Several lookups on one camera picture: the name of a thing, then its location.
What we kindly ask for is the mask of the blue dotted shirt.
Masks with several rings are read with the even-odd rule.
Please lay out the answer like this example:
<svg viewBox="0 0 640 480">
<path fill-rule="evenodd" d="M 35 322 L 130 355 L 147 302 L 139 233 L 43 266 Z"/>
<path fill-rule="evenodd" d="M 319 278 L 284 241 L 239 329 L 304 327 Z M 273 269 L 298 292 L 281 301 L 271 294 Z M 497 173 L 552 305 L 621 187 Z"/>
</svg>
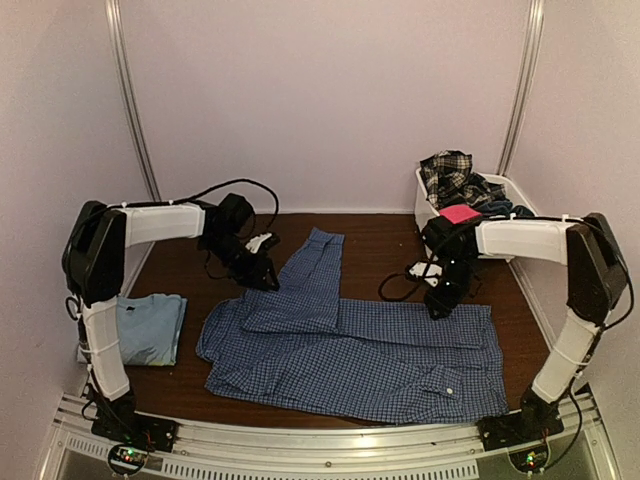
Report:
<svg viewBox="0 0 640 480">
<path fill-rule="evenodd" d="M 457 424 L 509 407 L 487 306 L 433 319 L 420 303 L 341 295 L 344 238 L 313 229 L 275 292 L 219 303 L 196 346 L 206 388 L 235 399 L 387 424 Z"/>
</svg>

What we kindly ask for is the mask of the light blue printed t-shirt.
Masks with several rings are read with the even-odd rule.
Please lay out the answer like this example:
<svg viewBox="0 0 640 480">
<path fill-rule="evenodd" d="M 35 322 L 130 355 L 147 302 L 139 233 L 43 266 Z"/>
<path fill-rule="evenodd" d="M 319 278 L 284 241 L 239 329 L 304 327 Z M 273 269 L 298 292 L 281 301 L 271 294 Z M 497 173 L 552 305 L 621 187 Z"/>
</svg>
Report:
<svg viewBox="0 0 640 480">
<path fill-rule="evenodd" d="M 187 305 L 177 294 L 120 297 L 117 327 L 124 365 L 175 366 Z"/>
</svg>

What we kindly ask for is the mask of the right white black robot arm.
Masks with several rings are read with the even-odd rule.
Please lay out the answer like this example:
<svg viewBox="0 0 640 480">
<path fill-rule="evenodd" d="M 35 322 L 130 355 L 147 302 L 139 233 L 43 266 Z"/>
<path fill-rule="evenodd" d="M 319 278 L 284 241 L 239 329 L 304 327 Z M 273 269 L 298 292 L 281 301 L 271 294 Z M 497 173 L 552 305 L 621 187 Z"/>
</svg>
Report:
<svg viewBox="0 0 640 480">
<path fill-rule="evenodd" d="M 521 396 L 512 430 L 530 442 L 549 428 L 557 406 L 589 365 L 610 316 L 633 286 L 606 217 L 486 216 L 470 208 L 440 212 L 421 231 L 427 257 L 407 275 L 425 285 L 434 318 L 451 314 L 470 289 L 473 264 L 484 258 L 530 260 L 563 269 L 565 319 L 543 366 Z"/>
</svg>

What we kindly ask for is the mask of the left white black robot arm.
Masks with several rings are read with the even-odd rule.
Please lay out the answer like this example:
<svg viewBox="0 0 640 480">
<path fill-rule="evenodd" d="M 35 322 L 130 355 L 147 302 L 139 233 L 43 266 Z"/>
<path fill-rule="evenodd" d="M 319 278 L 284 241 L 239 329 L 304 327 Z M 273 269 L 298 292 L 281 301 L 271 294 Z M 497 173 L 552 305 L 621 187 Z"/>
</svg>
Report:
<svg viewBox="0 0 640 480">
<path fill-rule="evenodd" d="M 239 233 L 253 216 L 248 200 L 230 193 L 220 204 L 195 195 L 166 202 L 106 205 L 86 202 L 62 256 L 66 284 L 79 307 L 79 338 L 89 367 L 97 423 L 123 444 L 144 433 L 135 413 L 135 395 L 119 349 L 117 300 L 124 283 L 125 256 L 138 244 L 195 239 L 199 249 L 217 258 L 228 278 L 260 291 L 276 291 L 279 282 L 269 251 L 280 241 L 271 230 L 248 240 Z"/>
</svg>

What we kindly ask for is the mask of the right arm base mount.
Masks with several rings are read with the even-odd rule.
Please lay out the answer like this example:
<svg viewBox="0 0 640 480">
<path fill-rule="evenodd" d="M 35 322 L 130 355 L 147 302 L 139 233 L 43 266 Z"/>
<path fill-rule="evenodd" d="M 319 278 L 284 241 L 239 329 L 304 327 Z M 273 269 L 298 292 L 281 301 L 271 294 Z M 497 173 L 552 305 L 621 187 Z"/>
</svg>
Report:
<svg viewBox="0 0 640 480">
<path fill-rule="evenodd" d="M 485 417 L 476 423 L 485 452 L 505 450 L 518 473 L 541 474 L 551 460 L 550 437 L 564 432 L 558 414 L 527 423 L 521 411 Z"/>
</svg>

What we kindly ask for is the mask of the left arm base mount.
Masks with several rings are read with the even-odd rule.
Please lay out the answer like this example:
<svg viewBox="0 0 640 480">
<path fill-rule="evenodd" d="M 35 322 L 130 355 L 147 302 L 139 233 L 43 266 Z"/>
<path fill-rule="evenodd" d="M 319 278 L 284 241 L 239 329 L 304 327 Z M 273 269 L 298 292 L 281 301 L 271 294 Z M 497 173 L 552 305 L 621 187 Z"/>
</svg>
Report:
<svg viewBox="0 0 640 480">
<path fill-rule="evenodd" d="M 152 453 L 171 453 L 177 430 L 178 423 L 174 420 L 137 413 L 132 426 L 97 415 L 91 427 L 94 435 L 115 441 L 106 461 L 112 472 L 121 477 L 139 473 Z"/>
</svg>

